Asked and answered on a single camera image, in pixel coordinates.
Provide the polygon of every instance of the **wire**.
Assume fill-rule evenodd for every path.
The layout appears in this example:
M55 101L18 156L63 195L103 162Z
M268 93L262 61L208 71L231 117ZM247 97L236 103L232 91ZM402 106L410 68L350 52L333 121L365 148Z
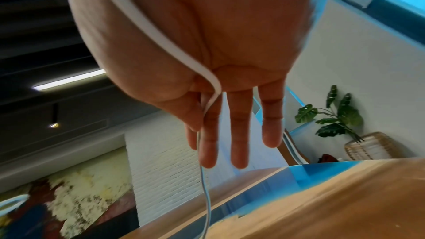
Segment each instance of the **wire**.
M211 83L211 86L214 88L214 94L208 100L207 104L204 107L204 116L213 103L221 94L221 84L218 78L200 62L195 60L193 57L188 55L185 51L180 49L174 42L169 40L165 34L163 34L144 14L143 12L134 4L132 0L111 0L143 33L145 33L152 41L158 44L163 48L167 53L172 55L178 61L180 61L185 66L189 67L191 70L195 71L199 75L203 76L206 80ZM199 142L201 138L201 132L197 134L197 149L199 152ZM208 190L205 185L205 176L204 169L201 164L199 164L199 169L201 171L201 183L202 189L204 190L207 206L207 214L205 220L204 230L202 232L201 238L204 239L207 235L209 222L211 219L211 200L209 197Z

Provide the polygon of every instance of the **leaf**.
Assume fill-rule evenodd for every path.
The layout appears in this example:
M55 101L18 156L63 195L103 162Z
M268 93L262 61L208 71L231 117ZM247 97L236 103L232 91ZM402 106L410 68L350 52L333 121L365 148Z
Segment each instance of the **leaf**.
M340 123L332 123L330 125L322 126L317 130L316 135L320 137L329 137L336 135L343 135L346 133L346 129Z
M342 98L340 105L338 106L338 112L336 113L338 116L343 114L344 109L350 104L351 102L351 94L347 93L346 95L344 95L344 97Z
M295 121L297 123L307 123L312 121L316 115L317 108L313 107L311 104L308 104L298 109L298 114L295 116Z
M338 119L326 118L316 121L317 124L337 123Z
M344 124L352 126L359 126L363 124L363 118L359 111L352 106L344 106L339 116Z
M332 85L331 90L328 92L328 97L326 98L326 108L331 107L331 104L335 101L337 95L338 89L336 88L336 85Z

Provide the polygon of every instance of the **human hand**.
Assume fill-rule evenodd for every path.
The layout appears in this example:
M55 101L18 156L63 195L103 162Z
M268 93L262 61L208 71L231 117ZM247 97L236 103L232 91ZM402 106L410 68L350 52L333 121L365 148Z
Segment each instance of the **human hand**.
M128 95L186 125L191 148L202 128L200 163L217 160L221 98L201 76L164 52L110 0L69 0L80 33L109 78ZM263 107L263 141L282 141L284 82L313 24L311 0L133 0L172 41L218 77L231 117L231 160L248 164L252 88Z

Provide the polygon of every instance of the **woven basket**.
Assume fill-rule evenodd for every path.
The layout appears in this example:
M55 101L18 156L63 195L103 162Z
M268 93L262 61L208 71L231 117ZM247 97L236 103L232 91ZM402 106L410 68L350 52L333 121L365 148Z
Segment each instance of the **woven basket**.
M344 148L353 161L403 158L394 141L384 133L374 132L362 136L362 142L350 141Z

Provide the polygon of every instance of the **white cord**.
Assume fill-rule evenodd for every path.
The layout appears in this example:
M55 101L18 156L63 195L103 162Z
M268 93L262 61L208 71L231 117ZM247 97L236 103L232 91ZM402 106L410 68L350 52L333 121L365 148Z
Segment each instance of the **white cord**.
M111 0L143 33L145 33L150 39L152 39L156 44L163 48L170 55L174 56L178 61L180 61L185 66L189 67L191 70L195 71L199 75L203 76L208 80L212 87L214 88L214 94L207 102L204 108L204 115L217 100L221 94L221 84L218 78L205 66L196 61L193 57L188 55L185 51L180 49L176 44L167 38L134 4L132 0ZM199 152L199 141L201 133L197 134L197 149ZM209 222L211 219L211 200L209 198L208 190L205 185L204 170L201 165L199 165L201 170L201 182L202 188L205 193L206 204L207 204L207 214L205 227L202 232L201 238L204 239L207 235L209 228Z

